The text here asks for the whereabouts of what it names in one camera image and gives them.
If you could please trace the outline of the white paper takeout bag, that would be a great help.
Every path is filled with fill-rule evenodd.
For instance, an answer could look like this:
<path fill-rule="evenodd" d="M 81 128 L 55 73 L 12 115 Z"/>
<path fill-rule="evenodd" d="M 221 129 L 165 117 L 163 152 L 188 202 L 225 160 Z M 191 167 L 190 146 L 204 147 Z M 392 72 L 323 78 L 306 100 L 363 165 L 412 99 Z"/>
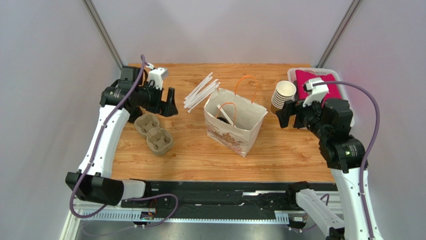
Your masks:
<path fill-rule="evenodd" d="M 237 94 L 239 84 L 245 79 L 253 79 L 255 83 L 254 94 L 251 99 Z M 246 75 L 236 83 L 233 91 L 223 88 L 215 90 L 203 107 L 207 135 L 242 157 L 246 157 L 253 147 L 263 120 L 268 113 L 267 108 L 255 103 L 257 90 L 257 80 L 251 75 Z M 235 126 L 215 118 L 218 112 L 217 105 L 224 103 L 236 105 Z M 223 109 L 233 120 L 234 106 L 227 104 L 223 106 Z"/>

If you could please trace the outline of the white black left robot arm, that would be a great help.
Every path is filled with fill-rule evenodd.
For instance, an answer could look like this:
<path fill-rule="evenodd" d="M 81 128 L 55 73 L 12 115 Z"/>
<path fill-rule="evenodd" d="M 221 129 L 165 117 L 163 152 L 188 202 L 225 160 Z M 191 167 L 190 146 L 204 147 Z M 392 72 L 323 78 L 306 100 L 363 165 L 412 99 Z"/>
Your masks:
<path fill-rule="evenodd" d="M 143 180 L 112 179 L 113 160 L 126 123 L 133 123 L 155 155 L 163 155 L 173 145 L 173 137 L 160 127 L 155 115 L 177 115 L 175 90 L 169 88 L 162 100 L 165 67 L 125 66 L 120 78 L 101 94 L 99 120 L 85 158 L 76 172 L 68 172 L 65 182 L 79 200 L 115 206 L 122 200 L 144 196 Z"/>

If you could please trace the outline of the black plastic cup lid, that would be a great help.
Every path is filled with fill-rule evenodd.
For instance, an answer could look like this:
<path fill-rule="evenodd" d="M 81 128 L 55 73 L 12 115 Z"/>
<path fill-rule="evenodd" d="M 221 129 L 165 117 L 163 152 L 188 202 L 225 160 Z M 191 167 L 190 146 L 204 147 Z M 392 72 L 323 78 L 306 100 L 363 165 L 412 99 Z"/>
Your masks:
<path fill-rule="evenodd" d="M 226 117 L 218 116 L 217 119 L 226 123 L 226 124 L 229 124 L 229 125 L 232 125 L 232 126 L 234 125 L 234 122 L 227 119 Z"/>

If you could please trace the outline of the white straw single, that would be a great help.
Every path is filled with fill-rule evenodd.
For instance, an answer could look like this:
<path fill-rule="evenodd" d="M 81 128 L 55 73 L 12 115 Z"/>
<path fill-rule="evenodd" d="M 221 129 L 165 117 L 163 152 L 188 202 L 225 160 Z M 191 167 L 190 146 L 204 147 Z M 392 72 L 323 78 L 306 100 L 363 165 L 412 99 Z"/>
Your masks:
<path fill-rule="evenodd" d="M 225 105 L 232 105 L 232 106 L 234 106 L 233 120 L 231 120 L 231 117 L 229 116 L 229 114 L 223 109 L 223 106 L 225 106 Z M 215 115 L 215 118 L 217 119 L 217 117 L 225 117 L 228 120 L 231 120 L 233 122 L 233 127 L 234 127 L 235 126 L 235 121 L 236 121 L 236 118 L 237 118 L 237 107 L 236 107 L 236 105 L 234 103 L 232 103 L 232 102 L 227 102 L 227 103 L 224 103 L 222 105 L 218 104 L 217 108 L 218 108 L 218 111 L 217 111 L 217 114 Z"/>

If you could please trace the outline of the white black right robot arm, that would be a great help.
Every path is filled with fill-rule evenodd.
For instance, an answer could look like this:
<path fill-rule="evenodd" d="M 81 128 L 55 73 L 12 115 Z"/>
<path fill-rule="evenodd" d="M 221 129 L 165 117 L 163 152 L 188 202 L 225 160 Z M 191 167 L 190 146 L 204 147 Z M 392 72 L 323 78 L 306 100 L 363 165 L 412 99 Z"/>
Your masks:
<path fill-rule="evenodd" d="M 276 112 L 281 128 L 295 116 L 294 128 L 307 128 L 319 139 L 319 150 L 335 180 L 343 218 L 339 218 L 318 197 L 306 181 L 289 185 L 286 192 L 290 205 L 303 209 L 327 240 L 381 240 L 374 216 L 364 207 L 371 206 L 368 193 L 368 171 L 362 166 L 366 155 L 363 144 L 350 134 L 353 112 L 348 101 L 328 98 L 303 106 L 288 100 Z"/>

